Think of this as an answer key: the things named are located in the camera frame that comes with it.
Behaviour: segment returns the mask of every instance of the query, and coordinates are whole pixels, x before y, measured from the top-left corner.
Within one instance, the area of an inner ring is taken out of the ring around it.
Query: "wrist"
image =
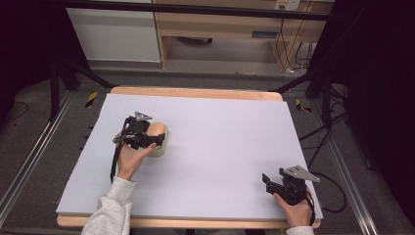
[[[131,193],[135,187],[134,182],[114,177],[114,182],[111,185],[107,197],[125,205],[131,201]]]
[[[117,177],[128,180],[128,181],[131,181],[133,175],[134,175],[134,172],[131,172],[131,171],[128,171],[128,170],[121,170],[121,171],[118,172]]]
[[[305,221],[301,221],[301,220],[297,220],[297,221],[289,221],[289,226],[292,227],[304,227],[304,226],[309,226],[309,220],[305,220]]]
[[[297,226],[297,227],[292,227],[290,229],[288,229],[287,231],[287,235],[292,235],[292,234],[314,234],[313,229],[311,226]]]

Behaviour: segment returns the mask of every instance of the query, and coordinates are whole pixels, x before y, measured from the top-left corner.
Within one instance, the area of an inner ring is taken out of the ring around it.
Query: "gray sleeve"
[[[98,209],[83,227],[82,234],[128,235],[134,186],[134,182],[114,177],[110,192],[100,198]]]
[[[314,231],[311,226],[299,226],[287,230],[287,235],[313,235]]]

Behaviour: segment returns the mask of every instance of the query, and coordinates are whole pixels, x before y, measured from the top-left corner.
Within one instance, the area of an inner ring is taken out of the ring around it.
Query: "black metal pole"
[[[212,6],[176,5],[176,4],[152,4],[152,3],[131,3],[112,1],[90,1],[90,0],[43,0],[62,4],[67,8],[95,9],[95,10],[116,10],[131,12],[157,12],[157,13],[181,13],[234,17],[254,17],[272,19],[293,19],[310,21],[332,21],[346,20],[344,16],[334,16],[323,13],[309,13],[296,11],[278,11],[247,8],[229,8]]]
[[[327,129],[330,130],[332,128],[332,109],[330,109],[330,100],[331,100],[331,93],[332,93],[332,79],[330,73],[327,71],[324,83],[324,93],[323,93],[323,107],[321,118],[323,119],[324,124],[326,125]]]
[[[78,71],[78,72],[84,74],[85,76],[87,76],[91,80],[97,82],[98,84],[104,86],[105,88],[114,88],[114,87],[118,86],[118,84],[112,84],[112,83],[106,81],[105,79],[101,78],[100,76],[96,75],[95,73],[91,72],[90,70],[85,69],[84,67],[78,65],[77,63],[73,62],[70,59],[63,58],[63,62],[69,68],[73,69],[74,71]]]
[[[295,87],[297,85],[302,84],[303,82],[305,82],[307,80],[313,79],[315,76],[320,75],[320,73],[321,73],[320,70],[310,71],[310,72],[308,72],[308,73],[306,73],[306,74],[304,74],[304,75],[302,75],[302,76],[300,76],[300,77],[298,77],[298,78],[290,81],[289,83],[287,83],[287,84],[285,84],[285,85],[283,85],[283,86],[281,86],[281,87],[279,87],[277,89],[268,90],[268,91],[269,92],[277,92],[277,93],[282,94],[282,93],[290,90],[291,88],[293,88],[293,87]]]
[[[49,120],[53,120],[59,111],[59,78],[58,78],[58,64],[51,63],[50,71],[50,89],[51,89],[51,114]]]

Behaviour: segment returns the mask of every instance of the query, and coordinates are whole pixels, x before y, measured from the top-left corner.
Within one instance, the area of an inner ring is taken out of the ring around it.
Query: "hand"
[[[134,173],[140,167],[144,158],[156,148],[156,143],[151,144],[146,149],[135,150],[124,144],[118,157],[118,177],[131,180]]]
[[[291,228],[310,225],[311,207],[306,199],[302,200],[297,205],[291,206],[287,204],[286,201],[284,201],[284,199],[280,197],[280,195],[275,193],[273,194],[273,196],[277,203],[284,210],[287,216],[288,225]]]

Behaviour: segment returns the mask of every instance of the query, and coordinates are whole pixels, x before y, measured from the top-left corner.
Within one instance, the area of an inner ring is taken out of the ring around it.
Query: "beige object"
[[[158,136],[165,133],[164,140],[161,146],[157,146],[148,156],[149,157],[161,157],[165,152],[165,146],[167,145],[168,129],[167,126],[161,122],[151,123],[147,130],[148,136]]]
[[[275,0],[152,0],[154,4],[230,7],[274,10]],[[334,0],[300,1],[296,12],[330,13]],[[280,71],[290,68],[290,60],[301,42],[317,43],[325,26],[324,21],[213,16],[203,14],[155,13],[156,29],[161,53],[161,66],[166,67],[170,37],[199,37],[224,39],[267,40]],[[276,31],[276,38],[253,37],[255,31]]]

